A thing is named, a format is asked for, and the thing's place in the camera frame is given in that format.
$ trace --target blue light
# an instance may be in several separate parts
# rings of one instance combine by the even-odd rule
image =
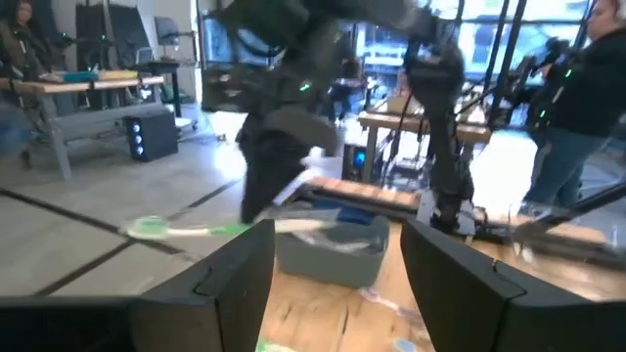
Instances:
[[[357,153],[354,156],[353,162],[355,166],[363,166],[363,164],[365,164],[365,152]]]

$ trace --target wooden table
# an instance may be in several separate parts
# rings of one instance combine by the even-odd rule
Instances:
[[[154,94],[155,102],[150,104],[142,104],[129,107],[115,107],[113,109],[98,111],[81,111],[71,115],[58,116],[57,105],[54,96],[63,93],[86,92],[90,89],[107,90],[143,85],[158,85],[163,83],[163,77],[145,77],[141,80],[135,79],[117,79],[98,81],[91,83],[41,83],[41,82],[21,82],[14,80],[13,87],[18,94],[31,94],[37,97],[42,112],[45,127],[52,142],[52,148],[55,154],[59,169],[64,180],[71,178],[71,168],[67,157],[66,142],[72,139],[83,138],[93,135],[90,127],[107,124],[108,122],[118,120],[124,116],[135,114],[141,110],[154,109],[161,107],[160,94]],[[11,82],[8,78],[0,78],[0,89],[11,89]]]
[[[574,228],[579,234],[591,231]],[[400,306],[417,309],[404,269],[400,229],[397,224],[391,228],[389,248],[374,288],[382,297]],[[471,245],[589,299],[626,299],[626,276],[622,273],[553,258],[543,259],[547,269],[539,272],[515,260],[508,248],[486,242]],[[561,279],[556,273],[573,280]],[[315,283],[278,271],[274,273],[261,333],[296,352],[393,351],[391,341],[394,338],[411,340],[423,352],[434,351],[424,325],[409,324],[389,308],[362,298],[356,290]]]
[[[364,112],[359,116],[359,123],[363,128],[368,128],[368,142],[365,155],[365,163],[363,165],[363,182],[370,183],[372,178],[372,170],[374,169],[374,159],[376,154],[377,143],[379,140],[379,129],[387,128],[390,133],[395,133],[401,128],[404,132],[424,133],[430,130],[427,119],[422,114],[407,116],[400,126],[400,116],[386,112],[386,105],[383,104],[376,109],[377,112]],[[472,123],[484,123],[485,114],[482,108],[476,107],[467,116],[462,116],[463,120]],[[460,122],[457,127],[457,137],[460,141],[473,144],[486,144],[491,140],[491,130],[487,127],[477,127]]]

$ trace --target wall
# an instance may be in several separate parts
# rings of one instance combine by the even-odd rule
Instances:
[[[148,34],[148,40],[151,46],[157,50],[158,55],[162,55],[162,50],[157,46],[157,32],[155,30],[155,16],[169,17],[174,19],[178,25],[180,31],[192,30],[191,14],[192,14],[192,1],[196,0],[111,0],[111,3],[120,4],[124,6],[137,6],[139,13],[144,23],[144,29]],[[99,1],[91,0],[91,4],[98,3]],[[84,4],[85,0],[52,0],[53,11],[55,12],[55,20],[60,31],[67,32],[69,36],[75,37],[76,35],[76,4]],[[193,44],[190,39],[181,39],[181,45],[179,54],[187,59],[193,56]],[[75,48],[71,47],[66,52],[67,65],[70,69],[76,68],[76,52]],[[192,67],[181,68],[179,71],[180,86],[189,95],[195,95],[196,90],[196,75]]]

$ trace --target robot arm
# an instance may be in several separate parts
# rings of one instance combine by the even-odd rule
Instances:
[[[246,158],[246,190],[242,221],[251,222],[271,205],[274,197],[301,171],[300,160],[311,147],[334,153],[334,128],[315,113],[320,97],[337,78],[346,48],[340,21],[369,22],[407,36],[409,48],[405,70],[415,98],[425,107],[436,162],[432,177],[435,192],[444,202],[453,199],[456,219],[467,192],[466,171],[456,160],[453,106],[465,81],[459,48],[440,37],[440,22],[430,10],[414,0],[218,0],[214,16],[224,25],[231,42],[239,42],[257,55],[264,55],[242,40],[247,29],[270,47],[284,51],[279,65],[256,72],[235,64],[227,74],[216,73],[205,84],[239,105],[248,116],[239,143]]]

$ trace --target black jacket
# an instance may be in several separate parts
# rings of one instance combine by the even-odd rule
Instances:
[[[564,80],[550,126],[585,135],[608,137],[626,113],[626,29],[602,37],[582,52],[582,66],[568,78],[554,67],[547,81]]]

